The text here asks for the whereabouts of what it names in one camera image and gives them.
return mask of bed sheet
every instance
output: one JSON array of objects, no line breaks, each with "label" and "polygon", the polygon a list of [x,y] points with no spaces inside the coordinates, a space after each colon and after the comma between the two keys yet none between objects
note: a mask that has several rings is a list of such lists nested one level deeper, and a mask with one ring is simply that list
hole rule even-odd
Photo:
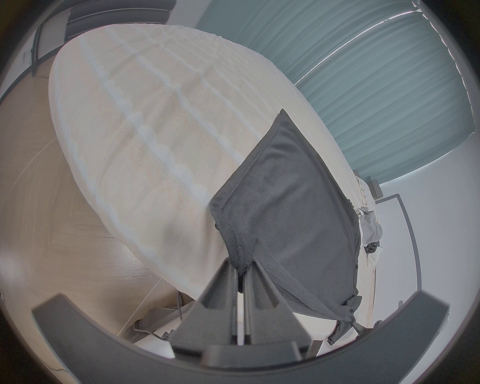
[{"label": "bed sheet", "polygon": [[[365,205],[340,148],[299,90],[272,62],[219,36],[157,24],[95,29],[60,50],[48,91],[59,143],[86,200],[137,258],[194,299],[227,257],[208,203],[282,108],[345,196]],[[365,256],[362,250],[356,318],[369,325],[373,271]],[[332,321],[299,316],[315,338],[333,330]]]}]

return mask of mattress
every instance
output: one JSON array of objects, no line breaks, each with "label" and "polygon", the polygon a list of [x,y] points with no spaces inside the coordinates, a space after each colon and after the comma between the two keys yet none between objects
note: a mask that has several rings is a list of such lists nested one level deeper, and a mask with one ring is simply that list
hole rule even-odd
[{"label": "mattress", "polygon": [[[194,299],[228,256],[208,204],[281,109],[344,195],[365,205],[358,179],[298,89],[272,62],[219,36],[157,24],[95,29],[60,50],[48,92],[86,200],[137,258]],[[355,316],[366,326],[373,285],[361,250]],[[298,316],[315,338],[335,326]]]}]

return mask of gray cloth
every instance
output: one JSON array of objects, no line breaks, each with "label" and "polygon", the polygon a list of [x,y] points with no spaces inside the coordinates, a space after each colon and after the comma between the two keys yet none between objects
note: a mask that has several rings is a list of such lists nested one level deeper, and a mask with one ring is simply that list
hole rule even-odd
[{"label": "gray cloth", "polygon": [[358,216],[284,110],[216,193],[210,211],[240,275],[257,260],[294,312],[355,321]]},{"label": "gray cloth", "polygon": [[375,212],[369,211],[367,207],[360,210],[365,214],[360,216],[360,226],[363,232],[363,244],[370,244],[379,241],[384,234],[382,226],[377,223]]}]

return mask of curtain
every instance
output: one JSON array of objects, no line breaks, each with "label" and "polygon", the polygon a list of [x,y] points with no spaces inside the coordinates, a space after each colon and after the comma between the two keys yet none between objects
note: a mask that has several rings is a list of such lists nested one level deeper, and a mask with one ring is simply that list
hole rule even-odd
[{"label": "curtain", "polygon": [[213,0],[197,28],[261,53],[298,82],[352,169],[382,183],[475,130],[454,60],[415,10],[405,0]]}]

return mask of wooden floor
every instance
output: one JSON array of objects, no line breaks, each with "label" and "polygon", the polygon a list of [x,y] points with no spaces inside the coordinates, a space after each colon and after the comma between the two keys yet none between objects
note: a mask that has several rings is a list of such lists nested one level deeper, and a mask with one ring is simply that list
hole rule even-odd
[{"label": "wooden floor", "polygon": [[0,105],[0,291],[33,352],[75,383],[39,333],[33,307],[62,292],[119,335],[151,307],[174,304],[176,290],[112,237],[75,184],[50,118],[52,62]]}]

